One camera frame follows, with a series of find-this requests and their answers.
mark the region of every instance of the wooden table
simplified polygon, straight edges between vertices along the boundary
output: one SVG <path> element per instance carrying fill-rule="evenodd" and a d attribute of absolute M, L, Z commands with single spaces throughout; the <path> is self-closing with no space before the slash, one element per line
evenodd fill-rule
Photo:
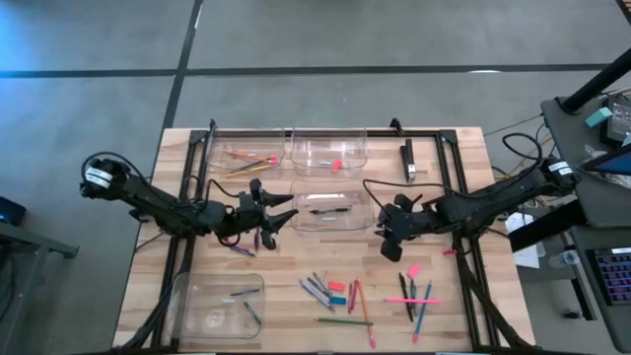
<path fill-rule="evenodd" d="M 190 129 L 165 131 L 158 161 L 153 174 L 153 184 L 173 195 L 178 194 L 183 159 L 186 154 Z M 490 164 L 480 128 L 457 128 L 457 137 L 470 190 L 493 183 Z M 357 179 L 374 178 L 392 182 L 404 182 L 398 146 L 402 138 L 369 138 L 368 163 Z M 414 138 L 414 157 L 417 167 L 416 182 L 441 182 L 433 139 Z M 263 187 L 271 193 L 289 193 L 292 181 L 298 176 L 289 159 L 291 146 L 287 140 L 282 161 L 282 176 L 262 176 Z M 453 160 L 448 151 L 451 177 L 456 184 Z M 250 176 L 222 178 L 212 169 L 209 178 L 217 179 L 232 192 L 248 190 Z M 211 198 L 228 202 L 216 189 Z M 379 200 L 392 201 L 401 188 L 373 186 Z M 404 191 L 408 196 L 424 193 L 423 200 L 443 194 L 438 187 L 414 187 Z M 374 206 L 375 215 L 379 209 Z M 291 208 L 291 203 L 276 207 L 270 214 Z M 494 226 L 503 230 L 499 223 Z M 453 256 L 443 256 L 452 242 L 450 235 L 425 235 L 404 243 L 401 262 L 393 263 L 380 255 L 382 238 L 374 235 L 375 227 L 361 233 L 303 233 L 289 223 L 276 236 L 278 248 L 264 248 L 257 258 L 242 256 L 221 247 L 214 236 L 198 237 L 192 272 L 195 274 L 260 274 L 265 282 L 265 320 L 263 331 L 253 340 L 227 343 L 197 339 L 184 339 L 180 351 L 217 352 L 314 352 L 314 351 L 374 351 L 371 349 L 364 326 L 318 323 L 316 317 L 331 316 L 299 285 L 312 271 L 324 275 L 326 280 L 340 281 L 348 285 L 360 277 L 364 283 L 368 308 L 377 341 L 377 351 L 466 351 L 470 340 L 462 304 L 462 294 Z M 138 243 L 158 233 L 155 225 L 144 225 Z M 160 293 L 168 238 L 164 237 L 141 249 L 133 258 L 120 318 L 114 337 L 114 345 L 129 339 L 151 309 Z M 252 236 L 243 237 L 242 244 L 252 247 Z M 491 297 L 507 321 L 518 334 L 534 343 L 526 302 L 519 281 L 511 246 L 504 237 L 488 233 L 480 240 Z M 432 297 L 443 301 L 441 305 L 427 308 L 421 337 L 412 344 L 415 323 L 409 321 L 402 304 L 390 304 L 385 297 L 400 297 L 398 272 L 405 273 L 415 262 L 421 264 L 416 277 L 419 297 L 425 293 L 432 280 Z M 361 319 L 361 307 L 353 316 L 346 308 L 339 307 L 336 317 Z M 483 343 L 487 342 L 484 317 L 476 304 L 476 316 Z"/>

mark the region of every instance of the keyboard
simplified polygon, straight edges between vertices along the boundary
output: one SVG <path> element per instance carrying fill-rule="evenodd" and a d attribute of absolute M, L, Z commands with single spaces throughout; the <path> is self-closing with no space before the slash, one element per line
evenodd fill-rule
<path fill-rule="evenodd" d="M 631 248 L 593 250 L 600 287 L 612 306 L 631 305 Z"/>

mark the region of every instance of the computer monitor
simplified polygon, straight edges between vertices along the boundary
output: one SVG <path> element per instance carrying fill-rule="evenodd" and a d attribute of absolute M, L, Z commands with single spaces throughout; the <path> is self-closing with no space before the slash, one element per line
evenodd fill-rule
<path fill-rule="evenodd" d="M 631 144 L 583 163 L 586 171 L 631 176 Z"/>

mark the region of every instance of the gray desk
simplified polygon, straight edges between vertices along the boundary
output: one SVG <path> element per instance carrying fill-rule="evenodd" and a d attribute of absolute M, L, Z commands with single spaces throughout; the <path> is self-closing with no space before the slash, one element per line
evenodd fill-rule
<path fill-rule="evenodd" d="M 588 128 L 585 119 L 600 108 L 601 102 L 591 100 L 577 115 L 563 112 L 555 100 L 541 103 L 545 123 L 556 142 L 559 154 L 571 167 L 579 165 L 585 158 L 585 145 L 607 151 L 608 146 L 598 140 L 598 128 Z M 582 181 L 576 194 L 583 213 L 592 227 L 631 227 L 631 189 L 606 183 L 589 174 L 575 170 Z"/>
<path fill-rule="evenodd" d="M 594 291 L 594 298 L 602 313 L 613 345 L 620 352 L 631 352 L 631 330 L 629 330 L 631 328 L 631 305 L 610 306 L 607 304 L 602 291 L 600 291 L 596 274 L 591 268 L 592 261 L 588 257 L 588 250 L 590 249 L 631 247 L 631 230 L 573 227 L 570 229 L 570 235 L 574 240 L 581 264 L 584 266 L 585 274 Z"/>

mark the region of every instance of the pink eraser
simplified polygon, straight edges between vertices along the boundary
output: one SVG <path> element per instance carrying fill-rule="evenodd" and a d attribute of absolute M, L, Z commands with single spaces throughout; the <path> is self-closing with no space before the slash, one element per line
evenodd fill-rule
<path fill-rule="evenodd" d="M 333 163 L 333 166 L 331 167 L 331 171 L 334 173 L 337 173 L 337 171 L 339 170 L 341 166 L 342 166 L 342 161 L 338 159 L 335 161 L 335 163 Z"/>
<path fill-rule="evenodd" d="M 333 291 L 344 291 L 344 284 L 339 282 L 328 281 L 328 289 Z"/>
<path fill-rule="evenodd" d="M 409 270 L 407 270 L 407 276 L 409 278 L 414 278 L 416 276 L 416 274 L 418 273 L 418 270 L 421 269 L 421 265 L 417 262 L 414 265 L 412 265 L 412 267 L 410 267 Z"/>

